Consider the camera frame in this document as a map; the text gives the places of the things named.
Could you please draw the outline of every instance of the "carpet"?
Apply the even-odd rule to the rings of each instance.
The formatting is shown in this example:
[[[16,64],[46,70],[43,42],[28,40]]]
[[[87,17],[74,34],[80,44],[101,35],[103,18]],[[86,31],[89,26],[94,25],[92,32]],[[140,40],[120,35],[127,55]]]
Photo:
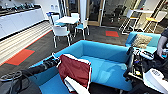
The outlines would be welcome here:
[[[106,36],[119,37],[116,31],[106,31]]]
[[[5,63],[12,64],[12,65],[19,65],[34,52],[35,51],[23,49],[19,53],[17,53],[16,55],[14,55],[12,58],[5,61]]]

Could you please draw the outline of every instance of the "white chair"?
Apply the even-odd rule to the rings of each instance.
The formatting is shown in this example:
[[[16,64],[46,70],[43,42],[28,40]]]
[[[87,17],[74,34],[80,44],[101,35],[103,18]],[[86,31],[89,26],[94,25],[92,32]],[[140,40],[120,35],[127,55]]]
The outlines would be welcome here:
[[[128,10],[128,12],[127,12],[127,18],[125,19],[125,21],[122,23],[122,25],[119,28],[119,30],[121,30],[121,28],[123,28],[122,34],[128,34],[128,33],[124,33],[124,31],[125,31],[125,28],[129,25],[130,20],[135,20],[134,25],[132,26],[132,29],[134,31],[135,25],[136,25],[136,23],[137,23],[137,21],[138,21],[139,18],[132,17],[133,12],[134,12],[134,10],[131,10],[131,9]]]
[[[75,34],[74,37],[76,36],[76,29],[81,29],[83,31],[83,39],[85,40],[85,28],[88,29],[88,35],[89,35],[89,28],[88,28],[88,18],[87,20],[84,20],[81,24],[75,27]]]
[[[154,33],[158,22],[162,21],[162,19],[166,16],[166,14],[167,14],[167,12],[165,12],[165,11],[159,11],[156,18],[146,17],[146,20],[150,21],[150,22],[148,23],[148,25],[146,26],[146,28],[143,31],[146,31],[146,29],[151,25],[152,22],[156,22],[153,30],[150,27],[148,28],[148,31],[151,30]]]
[[[77,18],[77,19],[78,19],[78,21],[75,22],[75,23],[77,23],[77,25],[78,25],[78,22],[79,22],[79,19],[80,19],[79,14],[78,14],[78,13],[71,13],[71,17],[74,17],[74,18]]]
[[[55,48],[57,48],[57,45],[56,45],[56,36],[58,36],[58,39],[59,39],[59,36],[66,36],[67,39],[68,39],[68,44],[70,46],[70,41],[69,41],[69,36],[71,37],[71,34],[70,34],[70,31],[67,31],[67,27],[58,27],[58,26],[53,26],[53,32],[54,32],[54,43],[55,43]]]
[[[59,19],[59,15],[52,15],[54,26],[65,26],[66,25],[65,23],[56,22],[58,19]]]

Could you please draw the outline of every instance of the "blue sofa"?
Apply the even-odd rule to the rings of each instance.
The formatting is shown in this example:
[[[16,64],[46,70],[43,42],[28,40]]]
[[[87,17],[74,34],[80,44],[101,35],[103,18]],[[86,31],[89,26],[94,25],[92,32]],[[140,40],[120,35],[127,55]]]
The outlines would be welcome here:
[[[81,40],[57,52],[54,56],[59,57],[66,53],[80,59],[89,60],[92,67],[91,82],[130,91],[132,89],[131,82],[126,82],[123,77],[127,69],[125,65],[128,59],[127,50],[128,47],[124,46]],[[35,76],[37,79],[31,77],[31,80],[39,86],[42,94],[69,94],[56,67]]]
[[[146,35],[146,36],[151,36],[152,39],[149,42],[149,44],[147,45],[146,49],[144,49],[145,51],[148,51],[150,53],[154,53],[157,50],[157,44],[158,44],[158,40],[160,38],[160,34],[154,34],[154,33],[145,33],[145,32],[130,32],[127,41],[125,43],[126,47],[131,47],[131,44],[133,43],[136,34],[142,34],[142,35]]]

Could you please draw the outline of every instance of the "red cushion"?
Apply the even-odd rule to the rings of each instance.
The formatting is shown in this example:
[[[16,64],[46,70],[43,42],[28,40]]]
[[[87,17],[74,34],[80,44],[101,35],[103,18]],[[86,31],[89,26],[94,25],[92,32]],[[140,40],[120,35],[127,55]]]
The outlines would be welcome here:
[[[69,76],[88,89],[91,75],[90,64],[71,59],[65,55],[61,55],[60,60],[58,70],[61,80],[64,82],[65,77]]]

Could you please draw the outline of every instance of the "blue armchair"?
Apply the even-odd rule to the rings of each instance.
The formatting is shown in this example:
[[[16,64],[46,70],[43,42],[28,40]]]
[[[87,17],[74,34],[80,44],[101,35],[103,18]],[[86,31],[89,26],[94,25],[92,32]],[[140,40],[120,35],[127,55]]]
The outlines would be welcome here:
[[[123,77],[127,69],[125,65],[128,59],[127,50],[128,47],[124,46],[81,40],[57,52],[54,56],[71,54],[77,58],[89,60],[92,67],[91,82],[130,91],[131,82],[126,82]],[[39,86],[42,94],[69,94],[56,67],[36,74],[36,77],[37,79],[31,77],[31,80]]]

